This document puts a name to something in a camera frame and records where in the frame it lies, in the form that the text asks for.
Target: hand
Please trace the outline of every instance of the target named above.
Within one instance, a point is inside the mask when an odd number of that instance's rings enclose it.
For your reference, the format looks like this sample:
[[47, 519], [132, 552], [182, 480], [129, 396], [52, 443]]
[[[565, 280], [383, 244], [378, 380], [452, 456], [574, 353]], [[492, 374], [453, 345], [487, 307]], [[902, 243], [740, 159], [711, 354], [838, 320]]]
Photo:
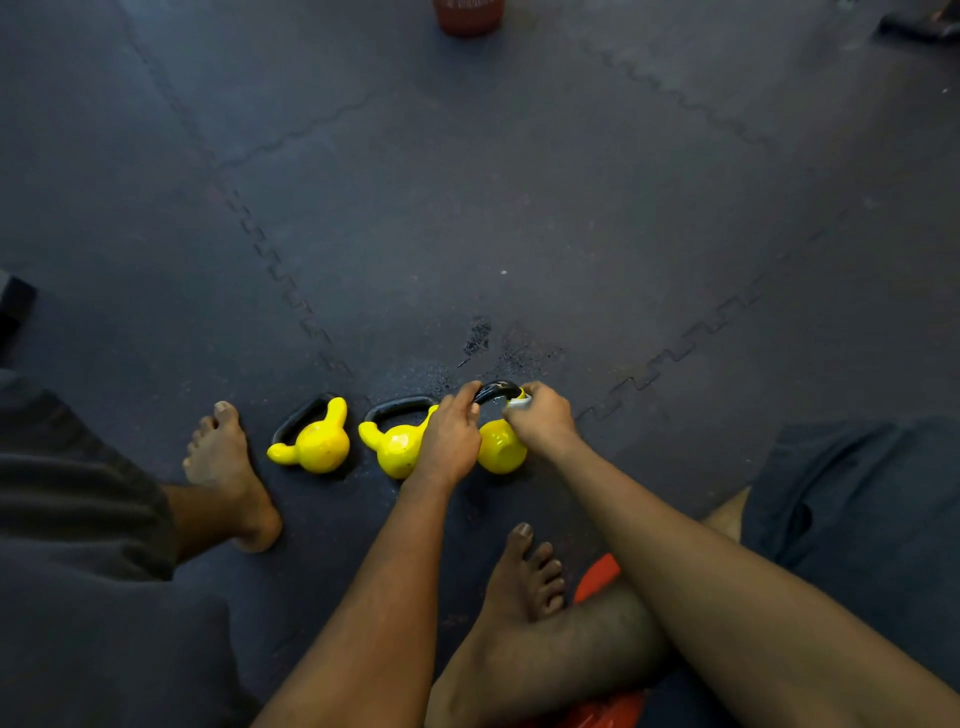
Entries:
[[472, 381], [462, 386], [456, 397], [444, 397], [423, 433], [411, 477], [436, 478], [452, 489], [467, 476], [480, 451], [480, 405], [473, 403], [480, 386], [479, 381]]
[[549, 459], [558, 449], [580, 441], [570, 402], [538, 381], [524, 384], [523, 391], [533, 403], [525, 409], [506, 407], [503, 417], [527, 448]]

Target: red object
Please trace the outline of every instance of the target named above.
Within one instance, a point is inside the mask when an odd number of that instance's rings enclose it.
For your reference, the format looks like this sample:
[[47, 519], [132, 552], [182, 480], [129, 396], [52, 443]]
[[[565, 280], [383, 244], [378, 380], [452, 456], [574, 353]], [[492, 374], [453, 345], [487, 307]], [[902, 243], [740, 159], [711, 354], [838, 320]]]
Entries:
[[[611, 554], [602, 556], [577, 585], [573, 603], [578, 604], [607, 587], [620, 573], [620, 565]], [[643, 713], [643, 691], [621, 692], [606, 700], [575, 705], [552, 728], [636, 728]], [[528, 720], [515, 728], [548, 728], [545, 721]]]
[[505, 0], [433, 0], [441, 29], [452, 36], [481, 36], [495, 31], [505, 6]]

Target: forearm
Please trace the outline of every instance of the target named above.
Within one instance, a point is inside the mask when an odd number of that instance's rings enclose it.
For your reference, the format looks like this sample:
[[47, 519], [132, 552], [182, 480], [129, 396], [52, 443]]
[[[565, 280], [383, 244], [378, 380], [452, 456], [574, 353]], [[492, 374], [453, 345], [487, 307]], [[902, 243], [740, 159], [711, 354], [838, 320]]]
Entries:
[[423, 724], [450, 490], [429, 474], [403, 484], [347, 595], [256, 726]]
[[580, 441], [552, 459], [671, 641], [744, 725], [960, 724], [955, 693], [819, 590]]

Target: black object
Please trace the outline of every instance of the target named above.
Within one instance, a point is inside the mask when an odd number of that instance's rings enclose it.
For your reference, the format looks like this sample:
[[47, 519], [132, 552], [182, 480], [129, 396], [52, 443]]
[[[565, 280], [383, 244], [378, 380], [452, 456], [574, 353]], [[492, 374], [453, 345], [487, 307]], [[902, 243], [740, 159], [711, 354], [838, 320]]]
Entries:
[[515, 400], [522, 394], [523, 389], [518, 384], [514, 384], [506, 379], [499, 379], [498, 381], [492, 381], [480, 387], [480, 391], [476, 393], [473, 401], [477, 404], [484, 404], [490, 400], [495, 400], [497, 397], [506, 397], [510, 400]]
[[373, 407], [366, 415], [363, 421], [365, 423], [380, 423], [388, 417], [402, 415], [404, 412], [416, 412], [422, 409], [430, 409], [438, 402], [429, 395], [414, 395], [413, 397], [401, 397], [399, 400], [385, 401]]
[[26, 320], [35, 298], [36, 289], [30, 283], [0, 269], [0, 340]]
[[280, 427], [276, 429], [274, 439], [270, 441], [270, 444], [293, 445], [291, 441], [296, 439], [297, 435], [300, 434], [304, 420], [316, 413], [321, 407], [326, 407], [330, 404], [330, 400], [334, 400], [339, 396], [340, 395], [334, 395], [330, 392], [324, 392], [311, 401], [299, 406], [280, 423]]
[[960, 0], [950, 0], [945, 8], [931, 15], [907, 15], [890, 12], [880, 18], [877, 31], [899, 34], [926, 43], [938, 43], [960, 38]]

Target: wrist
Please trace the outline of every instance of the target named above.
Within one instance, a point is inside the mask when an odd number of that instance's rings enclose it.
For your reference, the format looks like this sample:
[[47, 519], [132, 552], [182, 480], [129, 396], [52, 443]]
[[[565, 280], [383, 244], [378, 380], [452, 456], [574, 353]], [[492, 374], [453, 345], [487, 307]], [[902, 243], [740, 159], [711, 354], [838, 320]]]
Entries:
[[410, 477], [403, 481], [402, 488], [403, 490], [412, 489], [449, 495], [453, 493], [453, 489], [457, 487], [458, 482], [456, 478], [433, 468], [423, 470], [417, 468]]
[[576, 457], [583, 452], [584, 449], [589, 449], [589, 445], [587, 445], [580, 436], [579, 432], [570, 430], [560, 436], [551, 438], [550, 445], [546, 448], [544, 456], [553, 463], [554, 466], [559, 468], [571, 456]]

